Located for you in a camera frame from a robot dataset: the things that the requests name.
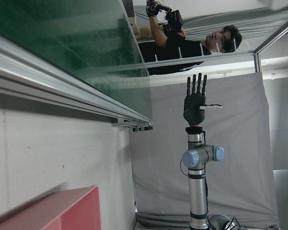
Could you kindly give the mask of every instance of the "aluminum frame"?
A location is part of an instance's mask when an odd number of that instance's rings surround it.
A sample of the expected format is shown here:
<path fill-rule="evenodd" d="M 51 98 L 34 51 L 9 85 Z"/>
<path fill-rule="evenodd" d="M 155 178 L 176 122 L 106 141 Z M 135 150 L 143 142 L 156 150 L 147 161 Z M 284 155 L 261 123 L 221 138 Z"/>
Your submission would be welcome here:
<path fill-rule="evenodd" d="M 0 93 L 140 124 L 152 120 L 0 36 Z"/>

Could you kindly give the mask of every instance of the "man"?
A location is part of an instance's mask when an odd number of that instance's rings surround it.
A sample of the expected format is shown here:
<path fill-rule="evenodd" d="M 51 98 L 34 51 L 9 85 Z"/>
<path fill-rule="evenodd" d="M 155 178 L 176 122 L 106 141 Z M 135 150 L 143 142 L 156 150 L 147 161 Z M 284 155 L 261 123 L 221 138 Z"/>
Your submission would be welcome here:
<path fill-rule="evenodd" d="M 177 33 L 180 39 L 178 37 L 167 37 L 158 24 L 156 18 L 158 10 L 151 10 L 150 8 L 154 3 L 155 1 L 147 1 L 146 12 L 155 41 L 139 43 L 145 62 L 197 57 L 210 55 L 213 52 L 229 53 L 234 52 L 241 43 L 242 36 L 233 25 L 225 26 L 222 30 L 208 34 L 204 41 L 184 40 L 186 34 L 183 29 L 180 33 Z M 148 68 L 148 72 L 150 75 L 181 72 L 192 69 L 201 63 L 203 62 Z"/>

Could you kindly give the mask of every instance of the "man's black t-shirt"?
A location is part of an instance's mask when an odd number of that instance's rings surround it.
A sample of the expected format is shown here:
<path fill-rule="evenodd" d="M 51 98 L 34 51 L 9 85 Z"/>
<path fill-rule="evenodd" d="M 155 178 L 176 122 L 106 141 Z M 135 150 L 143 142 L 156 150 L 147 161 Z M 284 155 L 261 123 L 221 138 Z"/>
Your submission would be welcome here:
<path fill-rule="evenodd" d="M 179 48 L 182 58 L 191 58 L 202 55 L 200 41 L 178 40 L 170 37 L 167 40 L 166 48 L 157 46 L 155 42 L 139 43 L 139 47 L 145 62 L 156 61 L 155 55 L 157 56 L 158 61 L 180 58 Z M 207 48 L 203 47 L 203 54 L 210 55 L 211 52 Z M 182 72 L 192 69 L 201 63 L 203 62 L 153 67 L 148 68 L 148 72 L 149 75 Z"/>

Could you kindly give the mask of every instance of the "green glass panel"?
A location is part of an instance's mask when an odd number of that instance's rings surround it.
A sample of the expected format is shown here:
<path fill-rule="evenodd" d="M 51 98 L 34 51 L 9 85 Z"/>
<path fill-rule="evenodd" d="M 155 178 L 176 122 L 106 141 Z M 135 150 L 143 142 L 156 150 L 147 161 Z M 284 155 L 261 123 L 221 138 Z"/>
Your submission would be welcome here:
<path fill-rule="evenodd" d="M 148 73 L 119 0 L 0 0 L 0 34 L 152 118 Z"/>

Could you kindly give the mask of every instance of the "man's hair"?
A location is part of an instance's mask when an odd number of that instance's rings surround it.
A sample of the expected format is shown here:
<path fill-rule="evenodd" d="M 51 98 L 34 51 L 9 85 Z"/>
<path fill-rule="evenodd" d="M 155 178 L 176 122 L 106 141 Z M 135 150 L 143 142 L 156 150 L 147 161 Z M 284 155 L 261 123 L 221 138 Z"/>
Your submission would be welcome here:
<path fill-rule="evenodd" d="M 239 47 L 239 45 L 242 41 L 242 36 L 241 36 L 238 28 L 235 27 L 234 25 L 228 25 L 228 26 L 225 26 L 223 28 L 223 31 L 224 32 L 230 31 L 230 33 L 231 33 L 230 40 L 229 41 L 227 40 L 223 46 L 223 48 L 225 49 L 225 52 L 226 53 L 234 52 L 235 51 L 234 39 L 236 40 L 236 48 Z"/>

